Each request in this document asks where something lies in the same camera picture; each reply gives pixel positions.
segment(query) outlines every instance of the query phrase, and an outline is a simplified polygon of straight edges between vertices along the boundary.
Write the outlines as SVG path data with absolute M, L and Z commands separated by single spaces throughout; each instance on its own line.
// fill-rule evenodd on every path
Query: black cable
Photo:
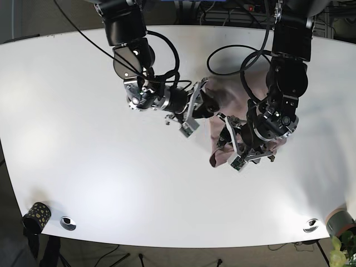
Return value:
M 241 68 L 244 68 L 246 66 L 246 64 L 252 59 L 254 58 L 257 54 L 259 53 L 259 51 L 255 51 L 251 54 L 249 54 L 244 61 L 241 64 Z M 266 57 L 266 55 L 271 55 L 271 52 L 268 50 L 263 50 L 262 55 L 266 58 L 266 60 L 268 61 L 268 63 L 271 64 L 270 60 Z M 241 71 L 240 72 L 240 78 L 241 78 L 241 83 L 246 91 L 246 93 L 249 95 L 249 97 L 255 102 L 261 102 L 261 100 L 259 100 L 252 92 L 251 88 L 248 86 L 246 78 L 245 78 L 245 71 Z
M 258 105 L 261 105 L 262 103 L 266 102 L 267 99 L 268 99 L 268 96 L 266 96 L 266 97 L 265 97 L 264 99 L 262 99 L 260 102 L 258 102 L 258 103 L 256 103 L 256 104 L 254 104 L 253 106 L 251 106 L 251 107 L 248 109 L 248 111 L 250 111 L 250 110 L 252 110 L 252 108 L 255 108 L 255 107 L 257 107 Z
M 328 257 L 325 255 L 325 252 L 324 252 L 322 246 L 320 246 L 319 240 L 317 240 L 317 246 L 318 246 L 320 252 L 322 253 L 322 255 L 323 255 L 323 257 L 324 257 L 325 262 L 326 262 L 327 265 L 329 266 L 329 259 L 328 259 Z
M 63 267 L 68 267 L 66 262 L 61 258 L 61 255 L 60 255 L 60 260 L 61 260 L 61 263 L 62 263 Z
M 145 267 L 145 265 L 144 265 L 144 256 L 141 253 L 139 253 L 139 258 L 140 258 L 140 261 L 141 261 L 141 267 Z
M 268 10 L 268 0 L 264 0 L 265 2 L 265 7 L 266 7 L 266 15 L 267 15 L 267 20 L 266 20 L 266 33 L 265 33 L 265 37 L 264 37 L 264 40 L 263 40 L 263 43 L 262 43 L 262 46 L 261 46 L 261 49 L 258 50 L 258 54 L 256 55 L 256 57 L 252 60 L 252 62 L 250 64 L 248 64 L 247 66 L 245 67 L 241 67 L 238 71 L 234 71 L 234 72 L 230 72 L 230 73 L 217 73 L 215 71 L 213 71 L 211 68 L 210 68 L 210 59 L 213 55 L 215 55 L 216 53 L 218 53 L 219 51 L 223 50 L 223 49 L 226 49 L 226 48 L 229 48 L 229 47 L 245 47 L 245 48 L 249 48 L 251 49 L 250 46 L 243 46 L 243 45 L 232 45 L 232 46 L 224 46 L 224 47 L 220 47 L 219 49 L 215 50 L 206 60 L 206 66 L 207 66 L 207 69 L 214 75 L 217 75 L 217 76 L 227 76 L 227 75 L 234 75 L 234 74 L 238 74 L 240 73 L 241 71 L 246 71 L 248 68 L 250 68 L 259 58 L 260 56 L 262 55 L 263 53 L 263 50 L 265 49 L 265 46 L 266 46 L 266 43 L 267 43 L 267 40 L 268 40 L 268 34 L 269 34 L 269 10 Z
M 202 12 L 203 12 L 203 20 L 206 22 L 206 20 L 205 20 L 205 17 L 206 17 L 206 12 L 205 12 L 205 9 L 203 9 L 203 7 L 202 7 L 202 4 L 200 3 L 200 5 L 199 5 L 199 7 L 200 7 L 200 9 L 202 10 Z
M 280 247 L 277 248 L 277 249 L 271 249 L 271 248 L 269 247 L 270 245 L 268 245 L 267 247 L 268 247 L 268 249 L 269 249 L 270 251 L 277 251 L 277 250 L 280 250 L 281 248 L 283 248 L 286 244 L 288 244 L 288 243 L 283 244 L 282 246 L 280 246 Z
M 326 26 L 328 26 L 328 27 L 330 27 L 331 29 L 333 29 L 333 30 L 334 30 L 334 34 L 336 34 L 336 29 L 335 29 L 333 26 L 331 26 L 330 24 L 327 24 L 327 23 L 325 22 L 325 20 L 323 20 L 323 19 L 321 19 L 321 18 L 318 18 L 318 17 L 317 17 L 317 19 L 320 20 L 320 21 L 322 21 L 322 22 L 324 22 L 324 24 L 325 24 Z
M 312 244 L 312 247 L 313 247 L 312 250 L 308 250 L 308 249 L 298 250 L 298 248 L 296 246 L 300 246 L 300 245 L 297 245 L 297 243 L 294 243 L 294 247 L 297 252 L 314 252 L 314 244 Z
M 125 256 L 123 256 L 122 258 L 120 258 L 118 261 L 114 262 L 113 264 L 111 264 L 109 267 L 114 267 L 116 264 L 119 264 L 120 262 L 122 262 L 123 260 L 125 260 L 127 257 L 130 256 L 130 253 L 127 253 Z
M 96 265 L 98 265 L 99 261 L 101 261 L 102 258 L 104 258 L 105 256 L 109 255 L 110 253 L 113 253 L 115 250 L 117 250 L 119 246 L 120 246 L 120 245 L 117 245 L 116 248 L 114 248 L 114 249 L 111 250 L 110 252 L 108 252 L 108 253 L 102 255 L 102 256 L 98 259 L 98 261 L 96 262 L 96 264 L 94 265 L 94 267 L 96 267 Z
M 243 12 L 245 12 L 254 22 L 256 22 L 261 29 L 263 29 L 261 23 L 255 18 L 254 15 L 251 14 L 250 11 L 246 10 L 242 4 L 240 4 L 237 0 L 234 0 L 234 2 L 238 5 L 240 9 L 242 9 Z
M 173 52 L 173 55 L 174 55 L 174 60 L 175 60 L 175 66 L 174 66 L 174 69 L 173 70 L 170 70 L 168 72 L 166 72 L 165 74 L 162 75 L 162 77 L 164 79 L 168 79 L 170 77 L 173 77 L 175 75 L 175 73 L 178 72 L 179 70 L 179 65 L 180 65 L 180 61 L 179 61 L 179 55 L 178 55 L 178 51 L 177 49 L 175 48 L 175 46 L 172 44 L 172 42 L 167 38 L 165 37 L 164 35 L 158 33 L 158 32 L 153 32 L 153 31 L 147 31 L 147 34 L 149 35 L 153 35 L 153 36 L 156 36 L 158 38 L 161 38 L 163 41 L 165 41 L 167 43 L 167 45 L 169 46 L 169 48 L 172 50 Z
M 66 265 L 65 265 L 65 267 L 72 267 L 69 263 L 68 263 L 68 261 L 66 260 L 66 258 L 65 257 L 63 257 L 63 255 L 60 253 L 60 259 L 61 259 L 61 261 L 62 261 L 62 263 L 64 262 Z
M 124 66 L 125 68 L 127 68 L 129 71 L 132 71 L 134 74 L 136 74 L 137 76 L 143 78 L 143 79 L 146 79 L 147 81 L 150 81 L 150 82 L 154 82 L 154 83 L 161 83 L 163 81 L 158 81 L 158 80 L 152 80 L 152 79 L 149 79 L 148 77 L 146 77 L 145 75 L 139 73 L 135 68 L 134 70 L 129 68 L 127 65 L 123 64 L 121 61 L 119 61 L 118 59 L 114 58 L 112 55 L 110 55 L 109 53 L 107 53 L 106 51 L 104 51 L 101 47 L 99 47 L 97 44 L 95 44 L 92 40 L 90 40 L 84 33 L 82 33 L 82 31 L 69 19 L 69 17 L 65 14 L 65 12 L 63 11 L 63 9 L 60 7 L 60 5 L 57 3 L 56 0 L 53 0 L 55 5 L 57 6 L 57 8 L 60 10 L 60 12 L 62 13 L 62 15 L 66 18 L 66 20 L 68 20 L 68 22 L 77 30 L 77 32 L 83 36 L 89 43 L 91 43 L 93 46 L 95 46 L 97 49 L 99 49 L 102 53 L 104 53 L 105 55 L 107 55 L 109 58 L 113 59 L 114 61 L 116 61 L 117 63 L 119 63 L 120 65 Z M 155 32 L 152 32 L 152 31 L 149 31 L 150 34 L 152 35 L 155 35 L 155 36 L 158 36 L 161 38 L 161 34 L 157 34 Z M 169 41 L 167 42 L 167 44 L 171 47 L 172 43 Z M 122 56 L 120 56 L 119 54 L 117 54 L 119 56 L 120 59 L 122 59 L 123 61 L 125 62 L 128 62 L 125 58 L 123 58 Z M 165 73 L 164 75 L 160 76 L 160 77 L 168 77 L 169 75 L 171 75 L 173 73 L 174 70 L 172 71 L 169 71 L 167 73 Z M 189 80 L 181 80 L 181 81 L 164 81 L 164 83 L 178 83 L 178 82 L 190 82 Z

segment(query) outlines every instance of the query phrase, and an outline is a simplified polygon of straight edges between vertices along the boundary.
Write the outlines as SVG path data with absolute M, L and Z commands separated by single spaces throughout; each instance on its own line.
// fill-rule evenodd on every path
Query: green leaf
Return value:
M 339 250 L 341 249 L 341 241 L 336 237 L 336 236 L 332 236 L 332 244 L 335 250 Z
M 346 246 L 350 243 L 350 241 L 354 238 L 354 234 L 351 231 L 345 231 L 341 234 L 341 241 Z
M 342 267 L 346 261 L 346 256 L 340 250 L 332 250 L 330 252 L 330 266 Z

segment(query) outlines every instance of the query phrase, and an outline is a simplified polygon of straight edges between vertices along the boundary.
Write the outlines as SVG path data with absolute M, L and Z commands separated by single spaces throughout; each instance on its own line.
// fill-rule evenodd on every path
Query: metal bracket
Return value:
M 191 136 L 192 133 L 196 131 L 199 127 L 199 123 L 197 123 L 196 120 L 193 118 L 193 111 L 195 108 L 194 104 L 200 94 L 200 89 L 201 89 L 201 82 L 197 82 L 194 85 L 193 94 L 189 99 L 188 110 L 184 118 L 184 122 L 182 123 L 182 126 L 179 129 L 179 131 L 181 131 L 182 134 L 185 135 L 185 137 Z

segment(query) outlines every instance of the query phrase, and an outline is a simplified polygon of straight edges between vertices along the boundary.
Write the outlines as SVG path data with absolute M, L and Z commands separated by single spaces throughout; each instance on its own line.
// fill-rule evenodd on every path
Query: floor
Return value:
M 63 9 L 80 29 L 101 28 L 100 17 L 92 4 L 82 0 L 58 0 Z M 160 2 L 151 12 L 145 12 L 147 24 L 173 24 L 176 19 L 174 4 Z M 22 6 L 22 36 L 39 33 L 40 35 L 73 31 L 73 28 L 61 16 L 52 1 L 26 0 Z M 0 161 L 3 159 L 0 150 Z M 0 167 L 0 207 L 6 214 L 0 220 L 0 266 L 29 266 L 31 255 L 27 241 L 22 236 L 21 215 L 16 203 L 6 164 Z M 39 258 L 43 255 L 48 236 L 41 235 Z M 332 248 L 329 239 L 320 241 L 325 253 Z M 327 266 L 318 247 L 314 245 L 286 244 L 227 249 L 175 249 L 148 248 L 140 246 L 120 246 L 114 253 L 103 258 L 99 266 L 110 266 L 126 253 L 131 255 L 118 266 L 141 266 L 138 254 L 144 255 L 146 267 L 195 266 L 215 267 L 222 259 L 223 266 Z M 101 244 L 81 240 L 62 239 L 61 253 L 73 267 L 93 267 L 96 261 L 116 245 Z

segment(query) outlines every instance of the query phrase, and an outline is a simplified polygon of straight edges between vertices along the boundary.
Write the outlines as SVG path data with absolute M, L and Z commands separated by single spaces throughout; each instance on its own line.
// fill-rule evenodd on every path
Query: wire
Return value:
M 60 10 L 60 12 L 62 13 L 62 15 L 66 18 L 66 20 L 68 20 L 68 22 L 77 30 L 77 32 L 83 36 L 89 43 L 91 43 L 93 46 L 95 46 L 97 49 L 99 49 L 102 53 L 104 53 L 105 55 L 107 55 L 109 58 L 113 59 L 114 61 L 116 61 L 117 63 L 119 63 L 120 65 L 124 66 L 125 68 L 127 68 L 129 71 L 132 71 L 134 74 L 136 74 L 137 76 L 153 82 L 153 83 L 179 83 L 179 82 L 190 82 L 189 80 L 181 80 L 181 81 L 163 81 L 163 80 L 153 80 L 153 79 L 149 79 L 148 77 L 146 77 L 145 75 L 139 73 L 139 71 L 137 71 L 137 69 L 135 69 L 132 64 L 130 64 L 125 58 L 123 58 L 121 55 L 117 54 L 117 56 L 119 56 L 120 59 L 122 59 L 123 61 L 125 61 L 126 63 L 129 64 L 129 66 L 131 66 L 132 68 L 130 68 L 129 66 L 123 64 L 121 61 L 119 61 L 118 59 L 114 58 L 112 55 L 110 55 L 109 53 L 107 53 L 106 51 L 104 51 L 101 47 L 99 47 L 97 44 L 95 44 L 92 40 L 90 40 L 84 33 L 82 33 L 82 31 L 69 19 L 69 17 L 65 14 L 65 12 L 63 11 L 63 9 L 60 7 L 60 5 L 57 3 L 56 0 L 53 0 L 55 5 L 57 6 L 57 8 Z M 178 65 L 179 67 L 179 57 L 178 57 L 178 61 L 177 61 L 177 57 L 178 53 L 177 50 L 175 49 L 175 47 L 173 46 L 173 44 L 169 41 L 169 39 L 163 35 L 161 35 L 160 33 L 157 32 L 153 32 L 153 31 L 147 31 L 148 34 L 150 35 L 154 35 L 157 36 L 159 38 L 162 38 L 168 45 L 169 47 L 172 49 L 173 54 L 175 56 L 176 59 L 176 66 Z M 173 70 L 166 72 L 164 75 L 159 76 L 160 78 L 169 78 L 172 77 L 173 75 L 175 75 L 176 73 L 174 73 L 176 71 L 176 66 Z
M 204 20 L 205 20 L 206 14 L 214 7 L 214 5 L 215 5 L 215 2 L 213 2 L 212 5 L 205 11 Z
M 119 264 L 120 262 L 122 262 L 123 260 L 125 260 L 129 256 L 130 256 L 130 253 L 127 253 L 125 256 L 123 256 L 122 258 L 120 258 L 119 260 L 117 260 L 116 262 L 111 264 L 109 267 L 114 267 L 116 264 Z
M 336 29 L 335 29 L 333 26 L 331 26 L 330 24 L 327 24 L 327 23 L 325 22 L 325 20 L 323 20 L 323 19 L 321 19 L 321 18 L 318 18 L 318 20 L 324 22 L 324 24 L 325 24 L 326 26 L 330 27 L 331 29 L 333 29 L 333 30 L 334 30 L 334 34 L 336 34 Z
M 246 66 L 247 63 L 249 63 L 249 61 L 251 59 L 253 59 L 254 57 L 256 57 L 256 55 L 258 54 L 259 51 L 255 51 L 251 54 L 249 54 L 244 61 L 241 64 L 241 68 L 244 68 Z M 266 60 L 268 61 L 268 63 L 271 64 L 270 60 L 266 57 L 266 55 L 271 55 L 271 51 L 268 50 L 263 50 L 262 51 L 262 55 L 263 57 L 266 58 Z M 241 78 L 241 83 L 246 91 L 246 93 L 249 95 L 249 97 L 255 102 L 258 103 L 260 102 L 260 100 L 253 94 L 251 88 L 249 87 L 249 85 L 247 84 L 246 78 L 245 78 L 245 71 L 241 71 L 240 72 L 240 78 Z
M 242 9 L 243 12 L 245 12 L 254 22 L 256 22 L 261 29 L 263 29 L 261 23 L 255 18 L 254 15 L 251 14 L 250 11 L 246 10 L 246 8 L 244 8 L 244 6 L 242 4 L 240 4 L 237 0 L 234 0 L 234 2 L 238 5 L 238 7 L 240 7 Z
M 327 265 L 329 266 L 329 259 L 328 259 L 328 257 L 325 255 L 325 252 L 324 252 L 322 246 L 320 246 L 319 240 L 317 240 L 317 246 L 318 246 L 320 252 L 322 253 L 325 262 L 326 262 Z
M 271 249 L 271 248 L 269 247 L 270 245 L 268 245 L 267 247 L 268 247 L 268 249 L 269 249 L 270 251 L 277 251 L 277 250 L 280 250 L 281 248 L 283 248 L 286 244 L 288 244 L 288 243 L 283 244 L 282 246 L 280 246 L 280 247 L 277 248 L 277 249 Z
M 280 250 L 281 248 L 283 248 L 285 245 L 288 245 L 288 244 L 291 244 L 291 243 L 285 243 L 285 244 L 283 244 L 283 245 L 281 245 L 279 248 L 277 248 L 277 249 L 271 249 L 270 248 L 270 245 L 268 245 L 267 247 L 268 247 L 268 249 L 270 250 L 270 251 L 277 251 L 277 250 Z M 297 251 L 297 252 L 313 252 L 314 251 L 314 244 L 312 244 L 312 246 L 313 246 L 313 250 L 298 250 L 298 248 L 297 248 L 297 246 L 298 246 L 298 244 L 297 243 L 293 243 L 294 244 L 294 247 L 295 247 L 295 251 Z
M 233 13 L 233 11 L 235 11 L 235 10 L 232 9 L 232 10 L 230 10 L 230 11 L 228 12 L 228 16 L 227 16 L 226 19 L 224 20 L 224 23 L 222 24 L 222 26 L 225 26 L 225 23 L 226 23 L 226 21 L 228 21 L 228 19 L 229 19 L 229 21 L 230 21 L 230 15 Z
M 61 262 L 62 264 L 64 265 L 64 263 L 66 264 L 65 267 L 72 267 L 66 260 L 65 257 L 63 257 L 63 255 L 60 253 L 60 259 L 61 259 Z
M 98 265 L 99 261 L 101 261 L 102 258 L 104 258 L 105 256 L 109 255 L 110 253 L 113 253 L 115 250 L 117 250 L 119 246 L 120 246 L 120 245 L 117 245 L 116 248 L 114 248 L 114 249 L 111 250 L 110 252 L 108 252 L 108 253 L 102 255 L 102 256 L 100 257 L 100 259 L 98 259 L 98 261 L 96 262 L 96 264 L 94 265 L 94 267 L 96 267 L 96 265 Z
M 250 64 L 248 64 L 247 66 L 245 67 L 241 67 L 238 71 L 234 71 L 234 72 L 230 72 L 230 73 L 217 73 L 215 71 L 213 71 L 210 67 L 210 59 L 212 58 L 213 55 L 215 55 L 216 53 L 218 53 L 219 51 L 223 50 L 223 49 L 226 49 L 226 48 L 229 48 L 229 47 L 245 47 L 245 48 L 249 48 L 249 49 L 253 49 L 255 50 L 255 48 L 251 48 L 250 46 L 243 46 L 243 45 L 231 45 L 231 46 L 224 46 L 224 47 L 220 47 L 219 49 L 215 50 L 212 54 L 210 54 L 210 56 L 207 58 L 206 60 L 206 66 L 207 66 L 207 69 L 214 75 L 217 75 L 217 76 L 228 76 L 228 75 L 234 75 L 234 74 L 238 74 L 242 71 L 246 71 L 248 68 L 250 68 L 258 59 L 259 57 L 262 55 L 263 53 L 263 50 L 265 49 L 265 46 L 266 46 L 266 43 L 267 43 L 267 40 L 268 40 L 268 34 L 269 34 L 269 10 L 268 10 L 268 0 L 264 0 L 265 2 L 265 8 L 266 8 L 266 15 L 267 15 L 267 20 L 266 20 L 266 33 L 265 33 L 265 37 L 264 37 L 264 40 L 263 40 L 263 43 L 262 43 L 262 46 L 261 46 L 261 49 L 258 50 L 258 53 L 256 55 L 256 57 L 252 60 L 252 62 Z
M 293 244 L 294 244 L 295 250 L 296 250 L 297 252 L 313 252 L 313 251 L 314 251 L 314 244 L 312 244 L 312 247 L 313 247 L 312 250 L 308 250 L 308 249 L 298 250 L 298 248 L 297 248 L 296 246 L 300 246 L 300 245 L 298 245 L 297 243 L 293 243 Z

